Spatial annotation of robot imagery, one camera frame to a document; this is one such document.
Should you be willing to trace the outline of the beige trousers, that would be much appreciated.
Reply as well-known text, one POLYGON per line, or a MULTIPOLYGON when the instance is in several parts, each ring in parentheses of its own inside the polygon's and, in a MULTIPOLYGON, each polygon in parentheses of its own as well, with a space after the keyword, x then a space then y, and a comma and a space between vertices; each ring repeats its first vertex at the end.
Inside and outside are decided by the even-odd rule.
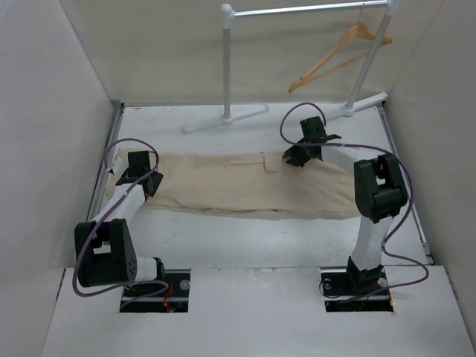
POLYGON ((163 153, 151 161, 158 164, 164 178, 145 204, 246 218, 349 219, 359 215, 351 173, 318 159, 293 167, 282 156, 281 152, 163 153))

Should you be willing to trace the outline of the wooden clothes hanger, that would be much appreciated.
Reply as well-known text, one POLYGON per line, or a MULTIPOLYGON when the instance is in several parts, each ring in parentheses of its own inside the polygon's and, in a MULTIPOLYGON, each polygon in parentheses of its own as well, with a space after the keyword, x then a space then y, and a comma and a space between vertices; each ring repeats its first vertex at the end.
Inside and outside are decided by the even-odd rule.
POLYGON ((301 75, 299 78, 294 81, 290 87, 288 88, 288 93, 292 93, 297 89, 314 82, 322 77, 325 77, 328 74, 331 74, 344 66, 352 64, 357 60, 367 56, 370 51, 367 50, 355 57, 346 59, 345 61, 337 64, 334 67, 328 68, 326 71, 322 71, 321 69, 327 65, 327 63, 333 60, 338 55, 342 54, 353 42, 355 41, 369 41, 373 42, 377 38, 376 33, 372 33, 369 30, 369 27, 363 23, 358 22, 356 25, 353 25, 350 29, 348 29, 344 35, 337 41, 335 46, 319 61, 317 61, 305 74, 301 75))

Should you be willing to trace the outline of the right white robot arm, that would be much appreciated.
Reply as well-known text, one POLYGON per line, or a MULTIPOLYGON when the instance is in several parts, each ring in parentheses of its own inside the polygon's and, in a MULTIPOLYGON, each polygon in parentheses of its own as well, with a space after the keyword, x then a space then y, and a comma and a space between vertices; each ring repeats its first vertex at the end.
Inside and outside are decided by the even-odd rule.
POLYGON ((382 243, 408 192, 397 157, 378 150, 332 146, 339 135, 328 135, 320 117, 300 122, 303 138, 285 151, 286 163, 304 167, 312 159, 335 164, 353 175, 354 199, 360 213, 356 246, 342 272, 323 272, 322 290, 330 298, 365 295, 384 277, 382 243))

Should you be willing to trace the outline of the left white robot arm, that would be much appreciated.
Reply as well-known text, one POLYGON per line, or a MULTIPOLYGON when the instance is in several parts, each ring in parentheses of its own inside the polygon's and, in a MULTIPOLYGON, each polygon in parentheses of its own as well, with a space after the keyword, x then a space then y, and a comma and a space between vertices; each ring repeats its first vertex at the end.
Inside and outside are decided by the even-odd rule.
POLYGON ((95 218, 74 229, 77 280, 84 288, 141 282, 148 295, 159 296, 167 287, 164 265, 136 254, 129 223, 164 176, 151 167, 148 151, 129 152, 125 161, 116 157, 112 173, 118 180, 111 199, 95 218))

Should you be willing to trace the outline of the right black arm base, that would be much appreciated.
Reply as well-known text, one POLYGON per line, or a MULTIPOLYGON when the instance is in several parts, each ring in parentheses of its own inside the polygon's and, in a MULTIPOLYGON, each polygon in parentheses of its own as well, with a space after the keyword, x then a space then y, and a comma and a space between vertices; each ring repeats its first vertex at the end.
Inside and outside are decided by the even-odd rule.
POLYGON ((345 268, 321 271, 326 312, 393 312, 382 265, 361 270, 350 257, 345 268))

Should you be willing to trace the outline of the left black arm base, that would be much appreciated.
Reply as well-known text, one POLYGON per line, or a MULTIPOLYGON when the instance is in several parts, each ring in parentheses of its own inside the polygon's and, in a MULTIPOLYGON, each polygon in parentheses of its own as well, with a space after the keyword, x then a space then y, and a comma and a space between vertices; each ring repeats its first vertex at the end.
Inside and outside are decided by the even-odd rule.
POLYGON ((146 283, 123 289, 119 312, 186 313, 189 308, 190 270, 167 270, 168 287, 146 283))

